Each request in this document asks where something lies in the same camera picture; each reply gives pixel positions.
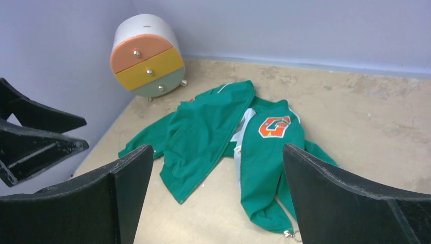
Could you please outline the green zip-up jacket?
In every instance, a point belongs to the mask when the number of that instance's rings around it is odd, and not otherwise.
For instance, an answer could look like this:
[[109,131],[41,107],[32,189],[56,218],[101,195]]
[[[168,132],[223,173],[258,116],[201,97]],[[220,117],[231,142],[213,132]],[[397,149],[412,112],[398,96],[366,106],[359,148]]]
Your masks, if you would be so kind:
[[149,144],[163,157],[160,177],[183,204],[223,157],[235,161],[240,203],[250,221],[271,232],[292,231],[295,217],[282,150],[293,144],[334,164],[306,140],[300,117],[286,100],[259,98],[251,81],[227,83],[201,93],[146,127],[118,153]]

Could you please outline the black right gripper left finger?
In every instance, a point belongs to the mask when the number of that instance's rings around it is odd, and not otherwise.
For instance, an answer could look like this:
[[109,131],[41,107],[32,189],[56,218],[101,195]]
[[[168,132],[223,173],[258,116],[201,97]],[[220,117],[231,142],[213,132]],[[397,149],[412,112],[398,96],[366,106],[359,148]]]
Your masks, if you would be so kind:
[[133,243],[153,167],[144,145],[33,194],[1,197],[1,243]]

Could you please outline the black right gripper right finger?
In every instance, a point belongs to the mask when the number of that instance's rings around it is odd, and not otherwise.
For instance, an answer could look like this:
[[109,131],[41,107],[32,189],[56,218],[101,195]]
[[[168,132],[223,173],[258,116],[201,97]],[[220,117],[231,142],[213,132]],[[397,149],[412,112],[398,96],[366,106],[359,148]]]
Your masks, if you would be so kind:
[[303,243],[430,243],[430,195],[363,178],[293,144],[283,163]]

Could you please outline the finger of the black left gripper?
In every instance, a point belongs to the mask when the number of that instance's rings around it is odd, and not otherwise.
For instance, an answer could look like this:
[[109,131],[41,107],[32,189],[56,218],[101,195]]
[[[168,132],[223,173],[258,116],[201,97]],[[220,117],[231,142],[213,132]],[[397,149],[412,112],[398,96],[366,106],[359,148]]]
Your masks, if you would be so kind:
[[83,139],[2,120],[1,180],[13,187],[88,148]]
[[1,78],[1,119],[14,115],[20,124],[37,130],[64,133],[87,125],[83,117],[35,102]]

